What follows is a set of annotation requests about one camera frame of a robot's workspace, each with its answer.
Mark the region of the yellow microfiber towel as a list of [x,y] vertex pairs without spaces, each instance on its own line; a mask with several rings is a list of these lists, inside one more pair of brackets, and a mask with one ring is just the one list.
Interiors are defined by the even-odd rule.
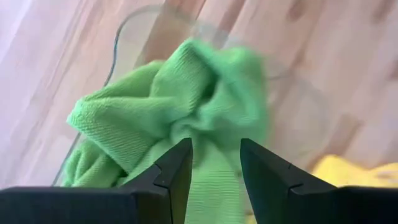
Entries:
[[337,187],[398,188],[398,162],[367,169],[342,157],[328,155],[316,164],[312,175]]

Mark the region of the clear plastic basket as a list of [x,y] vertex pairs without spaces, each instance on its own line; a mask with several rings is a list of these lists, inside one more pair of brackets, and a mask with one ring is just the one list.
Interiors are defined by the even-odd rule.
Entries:
[[[104,84],[114,83],[152,60],[167,59],[189,37],[218,49],[248,45],[230,32],[172,6],[144,6],[130,13],[118,27]],[[325,97],[277,57],[270,53],[262,56],[271,130],[265,145],[299,168],[310,170],[329,127]]]

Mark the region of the green microfiber towel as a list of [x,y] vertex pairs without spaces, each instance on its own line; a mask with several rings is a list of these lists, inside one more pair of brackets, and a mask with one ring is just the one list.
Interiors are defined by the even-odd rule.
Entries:
[[83,140],[66,161],[62,187],[114,187],[126,173],[99,146]]
[[188,39],[164,61],[77,101],[69,125],[126,173],[139,175],[183,138],[193,144],[186,224],[245,224],[240,142],[267,136],[261,59]]

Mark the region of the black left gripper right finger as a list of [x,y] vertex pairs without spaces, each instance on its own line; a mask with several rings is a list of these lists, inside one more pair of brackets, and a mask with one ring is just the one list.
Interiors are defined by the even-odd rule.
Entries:
[[398,189],[336,187],[250,139],[240,158],[257,224],[398,224]]

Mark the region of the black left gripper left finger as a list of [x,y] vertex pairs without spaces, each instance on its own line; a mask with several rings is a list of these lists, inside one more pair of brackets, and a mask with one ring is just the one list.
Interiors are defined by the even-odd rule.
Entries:
[[0,224],[184,224],[192,152],[185,138],[120,187],[0,190]]

